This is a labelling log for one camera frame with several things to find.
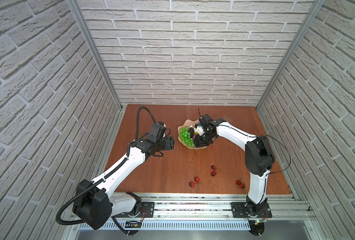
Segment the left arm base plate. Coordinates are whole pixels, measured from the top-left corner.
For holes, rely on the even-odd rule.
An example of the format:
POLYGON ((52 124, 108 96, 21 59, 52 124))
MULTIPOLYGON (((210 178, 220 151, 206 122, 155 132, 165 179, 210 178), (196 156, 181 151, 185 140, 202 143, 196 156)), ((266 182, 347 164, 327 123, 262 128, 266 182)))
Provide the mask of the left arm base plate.
POLYGON ((121 213, 116 215, 116 218, 142 218, 143 214, 145 214, 145 218, 153 218, 155 208, 155 202, 141 202, 140 210, 137 215, 130 215, 129 213, 121 213))

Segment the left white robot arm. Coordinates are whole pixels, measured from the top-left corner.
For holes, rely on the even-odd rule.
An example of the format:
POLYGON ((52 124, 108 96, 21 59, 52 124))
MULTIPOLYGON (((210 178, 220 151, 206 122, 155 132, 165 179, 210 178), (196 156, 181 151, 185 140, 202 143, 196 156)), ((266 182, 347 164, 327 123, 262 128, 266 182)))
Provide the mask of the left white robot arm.
POLYGON ((172 150, 173 137, 166 134, 162 122, 151 126, 150 132, 135 140, 127 152, 108 170, 91 181, 83 180, 76 188, 77 199, 72 211, 94 230, 108 219, 120 214, 136 217, 140 213, 141 198, 132 192, 116 194, 117 187, 149 157, 162 157, 162 151, 172 150))

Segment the black avocado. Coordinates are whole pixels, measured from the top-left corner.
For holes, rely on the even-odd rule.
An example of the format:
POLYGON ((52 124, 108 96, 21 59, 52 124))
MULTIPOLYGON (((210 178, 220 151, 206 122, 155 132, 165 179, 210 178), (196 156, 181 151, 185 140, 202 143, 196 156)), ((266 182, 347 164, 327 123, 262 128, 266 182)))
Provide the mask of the black avocado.
POLYGON ((194 129, 193 128, 189 128, 188 132, 190 134, 190 138, 192 138, 194 136, 194 129))

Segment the red cherry pair right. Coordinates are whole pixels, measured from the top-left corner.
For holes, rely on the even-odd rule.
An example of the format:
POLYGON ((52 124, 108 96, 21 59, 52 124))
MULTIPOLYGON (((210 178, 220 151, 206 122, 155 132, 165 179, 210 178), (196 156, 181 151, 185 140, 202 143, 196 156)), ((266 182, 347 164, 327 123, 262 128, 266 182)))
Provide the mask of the red cherry pair right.
POLYGON ((237 185, 239 185, 242 189, 245 189, 245 183, 244 182, 242 182, 241 181, 241 179, 237 179, 236 181, 235 181, 235 183, 237 184, 237 185))

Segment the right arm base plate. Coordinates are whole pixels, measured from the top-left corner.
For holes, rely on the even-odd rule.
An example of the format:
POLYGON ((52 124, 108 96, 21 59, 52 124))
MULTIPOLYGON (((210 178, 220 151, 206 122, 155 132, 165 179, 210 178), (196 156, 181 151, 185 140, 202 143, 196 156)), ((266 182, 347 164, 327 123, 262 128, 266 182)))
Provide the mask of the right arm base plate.
POLYGON ((230 203, 233 217, 236 218, 272 218, 272 213, 267 202, 255 205, 253 202, 230 203))

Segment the red cherry pair front left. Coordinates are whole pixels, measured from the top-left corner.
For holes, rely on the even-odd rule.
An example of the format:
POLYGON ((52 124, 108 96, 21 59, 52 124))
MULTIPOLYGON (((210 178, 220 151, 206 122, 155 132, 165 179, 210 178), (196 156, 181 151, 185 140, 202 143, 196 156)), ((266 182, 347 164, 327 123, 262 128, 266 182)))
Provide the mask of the red cherry pair front left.
POLYGON ((189 182, 189 186, 194 188, 196 185, 200 184, 200 178, 199 177, 194 177, 193 181, 189 182))

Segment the pink wavy fruit bowl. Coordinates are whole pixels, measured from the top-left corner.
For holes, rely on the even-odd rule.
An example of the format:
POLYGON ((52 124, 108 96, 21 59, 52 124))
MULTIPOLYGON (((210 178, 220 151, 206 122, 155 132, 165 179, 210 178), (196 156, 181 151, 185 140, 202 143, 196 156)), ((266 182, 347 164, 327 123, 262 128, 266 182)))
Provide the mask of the pink wavy fruit bowl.
POLYGON ((198 142, 199 133, 203 133, 203 128, 199 120, 186 120, 182 126, 178 127, 178 140, 191 150, 205 149, 207 146, 198 142))

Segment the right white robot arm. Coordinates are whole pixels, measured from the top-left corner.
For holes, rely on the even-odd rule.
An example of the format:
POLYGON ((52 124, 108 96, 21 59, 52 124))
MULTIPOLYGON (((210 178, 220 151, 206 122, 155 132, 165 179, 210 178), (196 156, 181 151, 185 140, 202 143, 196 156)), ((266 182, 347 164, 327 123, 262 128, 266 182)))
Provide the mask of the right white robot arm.
POLYGON ((267 209, 268 175, 275 162, 268 138, 246 133, 224 119, 213 120, 209 115, 201 116, 199 123, 202 131, 194 137, 196 147, 208 146, 213 139, 223 137, 244 150, 245 166, 250 172, 245 209, 250 217, 258 217, 267 209))

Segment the right corner aluminium post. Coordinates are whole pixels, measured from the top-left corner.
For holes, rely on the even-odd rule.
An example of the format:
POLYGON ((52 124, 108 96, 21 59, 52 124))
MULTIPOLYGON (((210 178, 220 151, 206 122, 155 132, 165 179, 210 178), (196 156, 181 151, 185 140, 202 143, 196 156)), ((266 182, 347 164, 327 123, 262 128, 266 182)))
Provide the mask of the right corner aluminium post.
POLYGON ((258 111, 262 108, 265 100, 268 98, 270 91, 273 89, 274 85, 278 81, 280 74, 286 67, 286 65, 291 60, 292 56, 296 52, 299 44, 302 42, 305 34, 308 32, 310 26, 312 25, 313 21, 315 20, 316 16, 320 12, 321 8, 325 4, 326 0, 316 0, 312 3, 309 12, 307 13, 303 23, 300 25, 298 32, 295 34, 294 39, 292 40, 291 44, 289 45, 287 51, 285 52, 283 58, 281 59, 277 69, 275 70, 272 78, 270 79, 264 93, 262 94, 260 100, 258 101, 255 109, 258 111))

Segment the red cherry pair middle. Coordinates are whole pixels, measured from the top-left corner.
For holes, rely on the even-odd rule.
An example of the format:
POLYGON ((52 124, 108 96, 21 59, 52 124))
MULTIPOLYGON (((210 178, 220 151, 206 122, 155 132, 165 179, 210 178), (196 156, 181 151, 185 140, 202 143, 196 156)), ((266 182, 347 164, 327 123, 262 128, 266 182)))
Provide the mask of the red cherry pair middle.
POLYGON ((212 177, 216 176, 216 174, 217 174, 217 166, 211 165, 211 169, 212 169, 211 176, 212 177))

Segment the left corner aluminium post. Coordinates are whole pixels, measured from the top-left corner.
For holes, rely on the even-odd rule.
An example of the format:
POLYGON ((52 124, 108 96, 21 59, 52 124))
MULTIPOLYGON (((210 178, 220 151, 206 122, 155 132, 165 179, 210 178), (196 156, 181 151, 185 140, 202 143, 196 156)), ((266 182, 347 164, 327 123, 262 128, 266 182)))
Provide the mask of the left corner aluminium post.
POLYGON ((109 77, 106 67, 103 63, 101 55, 98 51, 98 48, 95 44, 93 37, 92 37, 91 31, 90 31, 90 29, 87 25, 87 22, 82 14, 81 8, 76 0, 69 0, 68 5, 69 5, 69 8, 70 8, 72 14, 74 15, 75 21, 79 26, 79 29, 85 39, 85 42, 88 45, 88 48, 92 54, 92 57, 94 58, 95 63, 102 75, 102 78, 108 87, 108 90, 113 98, 113 101, 114 101, 115 105, 117 106, 117 108, 121 111, 122 104, 120 103, 117 93, 115 92, 114 86, 110 80, 110 77, 109 77))

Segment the red cherry pair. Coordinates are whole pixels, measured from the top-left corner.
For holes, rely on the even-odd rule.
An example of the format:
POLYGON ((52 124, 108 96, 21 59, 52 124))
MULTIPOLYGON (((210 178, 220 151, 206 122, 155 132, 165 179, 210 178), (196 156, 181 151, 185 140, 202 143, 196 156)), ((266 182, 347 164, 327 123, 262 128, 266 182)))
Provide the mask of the red cherry pair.
POLYGON ((237 184, 237 185, 239 185, 242 189, 245 189, 245 183, 244 182, 242 182, 241 181, 241 179, 237 179, 236 181, 235 181, 235 183, 237 184))
POLYGON ((194 188, 196 185, 200 184, 200 178, 199 177, 194 177, 193 181, 189 182, 189 186, 194 188))
POLYGON ((217 166, 211 165, 211 169, 212 169, 211 176, 212 177, 216 176, 216 174, 217 174, 217 166))

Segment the green grape bunch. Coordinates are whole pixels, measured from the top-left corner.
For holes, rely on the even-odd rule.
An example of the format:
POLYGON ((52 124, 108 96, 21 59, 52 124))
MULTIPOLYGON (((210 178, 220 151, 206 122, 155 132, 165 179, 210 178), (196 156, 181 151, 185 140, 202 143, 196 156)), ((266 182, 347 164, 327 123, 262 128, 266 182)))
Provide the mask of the green grape bunch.
POLYGON ((182 143, 190 148, 194 147, 194 141, 193 141, 193 137, 190 138, 190 134, 188 132, 189 127, 183 127, 179 130, 179 137, 182 141, 182 143))

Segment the corner aluminium post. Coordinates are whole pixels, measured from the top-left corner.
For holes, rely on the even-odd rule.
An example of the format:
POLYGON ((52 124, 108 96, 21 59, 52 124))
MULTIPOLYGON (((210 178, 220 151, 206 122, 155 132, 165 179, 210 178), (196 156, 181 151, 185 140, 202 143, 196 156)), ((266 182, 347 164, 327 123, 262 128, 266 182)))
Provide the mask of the corner aluminium post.
POLYGON ((69 5, 69 8, 70 8, 72 14, 74 15, 75 21, 79 26, 79 29, 85 39, 85 42, 88 45, 88 48, 92 54, 92 57, 94 58, 95 63, 102 75, 102 78, 108 87, 108 90, 113 98, 113 101, 114 101, 115 105, 117 106, 117 108, 121 111, 122 104, 120 103, 117 93, 115 92, 114 86, 110 80, 110 77, 109 77, 106 67, 103 63, 101 55, 98 51, 98 48, 95 44, 93 37, 92 37, 91 31, 90 31, 90 29, 87 25, 87 22, 82 14, 81 8, 76 0, 69 0, 68 5, 69 5))
POLYGON ((270 91, 273 89, 274 85, 278 81, 280 74, 286 67, 286 65, 291 60, 292 56, 296 52, 299 44, 302 42, 305 34, 308 32, 310 26, 312 25, 313 21, 315 20, 316 16, 320 12, 321 8, 325 4, 326 0, 316 0, 312 3, 309 12, 307 13, 303 23, 300 25, 298 32, 295 34, 294 39, 292 40, 291 44, 289 45, 287 51, 285 52, 283 58, 281 59, 277 69, 275 70, 272 78, 270 79, 264 93, 262 94, 260 100, 258 101, 255 109, 258 111, 262 108, 265 100, 268 98, 270 91))

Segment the aluminium mounting rail frame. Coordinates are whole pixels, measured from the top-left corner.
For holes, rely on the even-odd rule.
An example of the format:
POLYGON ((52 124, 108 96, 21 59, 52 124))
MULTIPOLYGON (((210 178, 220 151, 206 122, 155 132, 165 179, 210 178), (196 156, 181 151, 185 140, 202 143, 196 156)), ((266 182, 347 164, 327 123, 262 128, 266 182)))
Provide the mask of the aluminium mounting rail frame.
POLYGON ((244 195, 142 193, 155 202, 153 218, 116 218, 95 231, 67 227, 64 240, 323 240, 315 212, 291 195, 270 195, 272 218, 234 218, 230 203, 244 195))

